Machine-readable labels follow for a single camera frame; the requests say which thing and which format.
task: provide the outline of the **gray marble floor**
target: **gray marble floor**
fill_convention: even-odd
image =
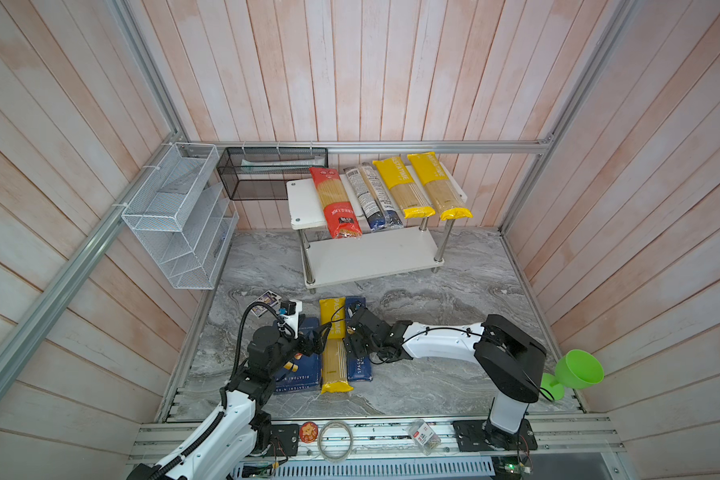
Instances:
[[[433,236],[437,242],[442,238],[439,232]],[[310,294],[303,283],[296,233],[235,234],[190,373],[174,400],[173,420],[200,420],[216,406],[218,389],[232,369],[242,311],[266,290],[300,299],[308,316],[319,316],[319,299],[333,296],[365,296],[368,308],[388,322],[463,325],[499,313],[547,343],[495,232],[454,229],[445,259],[445,267],[436,274],[423,270]],[[243,352],[254,330],[271,321],[269,316],[249,315]],[[547,370],[553,367],[549,354]],[[350,393],[274,395],[264,409],[274,418],[487,415],[497,391],[480,366],[459,360],[427,358],[373,368],[373,381],[353,383],[355,390]],[[568,391],[559,402],[540,399],[529,410],[575,412],[579,408]]]

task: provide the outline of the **blue pasta package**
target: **blue pasta package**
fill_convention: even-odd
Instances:
[[[358,305],[365,306],[364,296],[348,296],[344,301],[345,318],[352,318]],[[361,359],[347,355],[347,380],[350,382],[370,382],[373,380],[371,359],[364,356]]]
[[[298,326],[298,332],[308,335],[320,326],[320,321],[314,316],[305,318]],[[317,353],[314,355],[297,355],[291,360],[298,369],[293,372],[284,368],[276,374],[275,393],[297,392],[299,390],[317,390],[322,382],[322,359]]]

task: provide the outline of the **black cable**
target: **black cable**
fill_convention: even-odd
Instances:
[[[219,389],[219,394],[221,395],[221,408],[226,410],[226,385]]]
[[[245,365],[247,361],[248,361],[248,357],[242,359],[242,361],[241,361],[240,364],[237,366],[237,368],[239,369],[241,366]],[[230,375],[230,379],[232,379],[232,377],[234,377],[234,376],[235,376],[234,373],[231,374],[231,375]]]
[[[352,305],[362,305],[362,303],[360,303],[360,302],[354,302],[354,303],[352,303]],[[333,323],[336,323],[336,322],[343,322],[343,321],[346,320],[346,319],[339,319],[339,320],[334,320],[334,319],[333,319],[333,317],[336,316],[336,313],[341,312],[341,311],[344,310],[345,308],[346,308],[346,305],[340,306],[340,307],[336,310],[336,312],[334,312],[333,315],[331,315],[331,319],[330,319],[329,321],[327,321],[327,322],[323,323],[322,325],[320,325],[320,328],[318,329],[318,332],[320,333],[320,337],[321,337],[323,343],[325,343],[325,342],[328,340],[328,335],[331,333],[331,327],[330,327],[329,325],[331,325],[331,324],[333,324]]]
[[[197,447],[199,447],[200,444],[203,443],[206,440],[206,438],[208,438],[210,436],[210,434],[213,433],[214,430],[216,430],[216,427],[219,426],[222,418],[224,418],[223,410],[221,410],[220,412],[218,412],[216,414],[216,417],[213,419],[213,421],[208,426],[208,428],[206,428],[206,430],[203,433],[201,433],[200,436],[197,437],[195,439],[195,441],[192,442],[192,444],[190,444],[190,446],[186,447],[180,455],[176,456],[173,460],[171,460],[165,466],[160,468],[160,470],[158,470],[157,472],[154,472],[152,475],[150,475],[150,477],[147,480],[157,480],[158,478],[161,478],[161,477],[163,477],[163,475],[170,472],[173,469],[173,467],[182,463],[182,456],[184,458],[186,458],[186,456],[188,456],[189,454],[194,452],[195,449]]]
[[[521,466],[523,465],[523,460],[522,460],[522,458],[520,458],[520,429],[519,428],[518,428],[517,436],[518,437],[515,439],[514,444],[515,444],[515,446],[518,447],[518,467],[520,468],[520,477],[522,478],[523,473],[522,473]]]
[[[232,376],[237,374],[237,367],[240,363],[240,349],[242,348],[242,330],[245,328],[246,318],[248,317],[248,314],[251,312],[251,310],[253,310],[254,306],[263,306],[275,316],[275,320],[280,320],[280,315],[278,314],[278,312],[275,312],[275,309],[273,309],[272,306],[264,302],[251,302],[251,304],[248,305],[246,310],[242,313],[242,318],[240,319],[240,328],[237,331],[237,341],[235,344],[235,366],[232,369]]]
[[[281,328],[288,330],[288,333],[290,333],[291,338],[295,339],[298,335],[296,332],[293,331],[293,328],[288,323],[283,322],[282,324],[278,324]]]
[[[531,385],[536,387],[536,389],[538,390],[538,393],[540,393],[541,396],[544,397],[545,400],[547,400],[548,402],[554,402],[554,397],[552,397],[552,393],[549,390],[543,388],[542,386],[537,385],[536,382],[534,382],[533,380],[530,379],[530,377],[528,376],[528,374],[526,373],[525,370],[523,370],[523,375],[525,375],[525,378],[528,380],[528,382]]]
[[[278,445],[278,447],[280,447],[280,453],[282,453],[282,455],[283,455],[284,457],[286,457],[286,459],[283,460],[282,463],[279,463],[279,464],[278,464],[278,466],[280,466],[280,465],[282,465],[283,463],[288,462],[288,460],[290,460],[290,457],[288,456],[288,454],[286,453],[286,451],[282,448],[282,442],[280,441],[280,437],[275,437],[275,438],[277,439],[277,445]]]
[[[417,337],[417,336],[419,336],[419,335],[426,335],[427,333],[429,333],[429,332],[431,332],[431,331],[433,331],[433,330],[456,330],[457,332],[466,333],[467,336],[470,336],[470,335],[482,336],[482,335],[478,335],[478,334],[475,333],[475,332],[468,332],[468,331],[466,331],[466,330],[458,329],[458,328],[453,327],[453,326],[428,326],[425,330],[422,330],[421,332],[418,332],[418,333],[414,333],[413,335],[411,335],[410,337],[408,337],[407,339],[405,339],[405,340],[403,341],[403,343],[400,344],[400,346],[403,346],[403,345],[404,345],[407,341],[409,341],[410,339],[413,339],[413,338],[415,338],[415,337]]]

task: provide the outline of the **black mesh basket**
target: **black mesh basket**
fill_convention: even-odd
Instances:
[[[310,167],[327,166],[325,148],[228,147],[216,169],[231,200],[288,200],[288,180],[309,178]]]

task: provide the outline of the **small card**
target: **small card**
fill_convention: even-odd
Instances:
[[[280,307],[280,300],[282,300],[282,297],[280,295],[272,292],[271,290],[268,290],[267,292],[263,293],[259,298],[254,300],[254,302],[266,303],[267,305],[275,309],[275,311],[278,311]],[[264,313],[266,312],[266,308],[260,305],[256,305],[251,309],[251,312],[253,312],[253,314],[256,316],[261,316],[264,315]]]

